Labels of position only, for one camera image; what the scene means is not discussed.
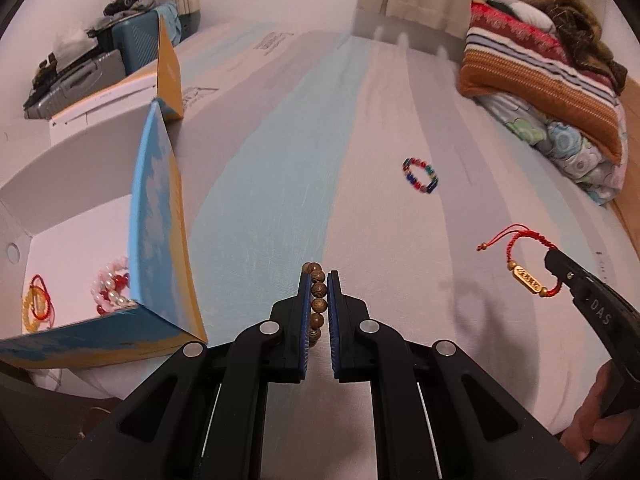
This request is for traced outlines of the person's right hand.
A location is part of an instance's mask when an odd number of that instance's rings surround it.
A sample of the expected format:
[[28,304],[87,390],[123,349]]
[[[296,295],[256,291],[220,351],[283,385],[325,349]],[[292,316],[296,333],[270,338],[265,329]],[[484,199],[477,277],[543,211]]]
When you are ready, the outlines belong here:
[[605,397],[614,390],[616,367],[612,361],[604,363],[597,372],[584,402],[575,412],[574,418],[560,437],[560,442],[578,462],[590,454],[592,442],[602,445],[618,445],[623,439],[636,410],[604,416]]

